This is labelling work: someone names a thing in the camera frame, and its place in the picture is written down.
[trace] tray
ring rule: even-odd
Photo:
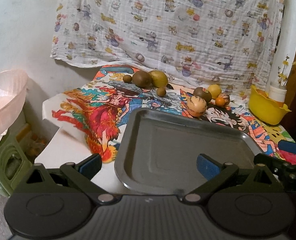
[[[253,168],[262,153],[247,134],[207,121],[139,108],[125,129],[115,172],[129,189],[142,194],[186,194],[207,180],[196,161],[204,153],[219,163]]]

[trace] circular black cover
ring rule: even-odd
[[[222,228],[239,236],[272,236],[285,230],[294,218],[286,193],[215,193],[208,211]]]
[[[91,202],[77,190],[67,191],[14,193],[4,208],[6,222],[28,239],[53,239],[72,232],[89,217]]]

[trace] tray rim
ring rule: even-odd
[[[253,152],[254,156],[259,154],[259,153],[263,153],[262,149],[255,142],[255,140],[252,137],[250,137],[248,134],[246,134],[245,132],[243,132],[241,130],[231,128],[231,127],[227,127],[227,126],[221,126],[221,125],[218,125],[218,124],[215,124],[215,123],[207,122],[205,120],[189,118],[189,117],[182,116],[182,115],[174,115],[174,114],[170,114],[170,113],[167,113],[167,112],[163,112],[163,111],[155,110],[155,109],[150,109],[150,108],[146,108],[146,107],[137,108],[137,109],[134,109],[131,112],[131,114],[129,116],[128,123],[127,123],[127,126],[126,126],[126,129],[125,129],[124,134],[123,134],[122,141],[124,141],[123,140],[124,138],[130,138],[131,137],[131,133],[132,133],[132,129],[133,129],[134,124],[135,124],[135,120],[136,120],[137,116],[141,112],[158,112],[159,114],[164,114],[164,115],[171,116],[171,117],[176,116],[177,118],[180,118],[182,120],[187,120],[188,119],[190,122],[195,122],[195,123],[202,122],[203,125],[216,127],[217,129],[221,129],[221,130],[229,130],[229,131],[231,131],[231,129],[233,129],[236,133],[242,134],[242,139],[244,141],[247,141],[247,140],[253,141],[254,146],[253,147],[249,146],[249,148]],[[138,192],[140,194],[143,194],[143,195],[144,194],[156,194],[156,195],[173,195],[173,194],[176,194],[177,195],[178,193],[184,191],[183,189],[171,190],[171,189],[164,188],[164,187],[143,185],[143,184],[140,184],[139,182],[137,182],[136,180],[132,179],[131,177],[129,177],[129,175],[127,174],[127,172],[126,172],[126,170],[124,168],[124,161],[126,159],[127,151],[128,151],[128,148],[129,148],[129,140],[127,140],[128,143],[125,143],[125,141],[124,141],[124,143],[122,143],[122,141],[120,143],[118,154],[117,154],[116,159],[115,159],[114,168],[115,168],[115,174],[116,174],[118,180],[126,188],[128,188],[128,189],[130,189],[132,191]]]

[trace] round bolt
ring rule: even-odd
[[[185,200],[188,202],[198,202],[199,200],[201,200],[201,197],[196,193],[192,193],[192,194],[187,194],[185,196]]]
[[[113,201],[114,197],[111,194],[101,194],[98,196],[98,200],[103,202],[103,203],[107,203],[110,201]]]

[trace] yellow basket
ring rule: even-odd
[[[287,105],[279,107],[276,101],[266,98],[259,94],[255,85],[252,85],[252,90],[249,98],[249,109],[261,121],[270,125],[277,125],[283,119],[285,114],[291,112]]]

